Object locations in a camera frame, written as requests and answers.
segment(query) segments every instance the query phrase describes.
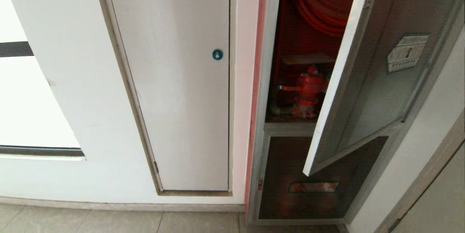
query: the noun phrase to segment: floor tile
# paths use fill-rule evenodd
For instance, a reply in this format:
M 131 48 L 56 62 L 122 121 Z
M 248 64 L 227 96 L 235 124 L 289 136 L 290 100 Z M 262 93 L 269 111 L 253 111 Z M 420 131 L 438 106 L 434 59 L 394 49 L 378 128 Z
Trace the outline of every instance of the floor tile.
M 238 233 L 237 213 L 164 212 L 159 233 Z
M 156 232 L 161 212 L 92 210 L 78 232 Z
M 2 232 L 76 232 L 89 210 L 26 206 Z
M 18 214 L 23 208 L 23 205 L 12 205 L 12 204 L 1 204 L 0 203 L 0 230 L 4 229 L 5 226 Z
M 244 213 L 239 214 L 240 233 L 338 233 L 336 226 L 246 226 Z

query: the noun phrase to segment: access panel door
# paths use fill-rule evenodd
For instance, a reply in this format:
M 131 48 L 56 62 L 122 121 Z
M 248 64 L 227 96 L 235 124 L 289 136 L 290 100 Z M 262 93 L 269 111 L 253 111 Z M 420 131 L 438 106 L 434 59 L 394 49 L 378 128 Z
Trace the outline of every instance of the access panel door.
M 112 2 L 163 190 L 228 190 L 229 0 Z
M 435 63 L 457 3 L 372 2 L 371 11 L 362 9 L 356 38 L 346 57 L 341 52 L 350 32 L 346 30 L 344 34 L 339 51 L 342 60 L 338 57 L 336 61 L 316 124 L 304 167 L 306 175 L 327 167 L 402 122 Z M 354 1 L 351 16 L 356 15 L 356 8 Z

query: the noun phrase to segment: instruction label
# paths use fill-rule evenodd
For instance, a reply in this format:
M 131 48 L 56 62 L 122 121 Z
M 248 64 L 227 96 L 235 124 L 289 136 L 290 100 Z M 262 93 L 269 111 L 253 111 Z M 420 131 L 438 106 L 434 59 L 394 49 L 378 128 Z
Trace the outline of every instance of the instruction label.
M 417 65 L 428 41 L 428 33 L 406 33 L 386 58 L 387 73 L 406 70 Z

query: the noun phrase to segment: sticker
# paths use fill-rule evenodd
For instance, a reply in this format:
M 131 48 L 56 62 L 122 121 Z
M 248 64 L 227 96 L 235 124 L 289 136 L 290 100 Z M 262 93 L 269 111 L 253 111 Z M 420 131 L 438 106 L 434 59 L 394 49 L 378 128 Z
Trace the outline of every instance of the sticker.
M 335 192 L 339 182 L 293 182 L 289 193 Z
M 386 57 L 387 74 L 413 68 L 428 41 L 428 33 L 406 33 Z

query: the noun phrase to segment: baseboard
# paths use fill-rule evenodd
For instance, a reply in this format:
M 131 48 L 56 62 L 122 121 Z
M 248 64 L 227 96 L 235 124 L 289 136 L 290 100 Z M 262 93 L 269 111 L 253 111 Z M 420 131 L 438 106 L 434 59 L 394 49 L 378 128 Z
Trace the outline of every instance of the baseboard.
M 172 212 L 244 212 L 243 204 L 140 204 L 140 203 L 97 203 L 60 200 L 33 200 L 0 197 L 0 203 L 35 205 L 50 208 L 74 208 L 126 211 L 172 211 Z

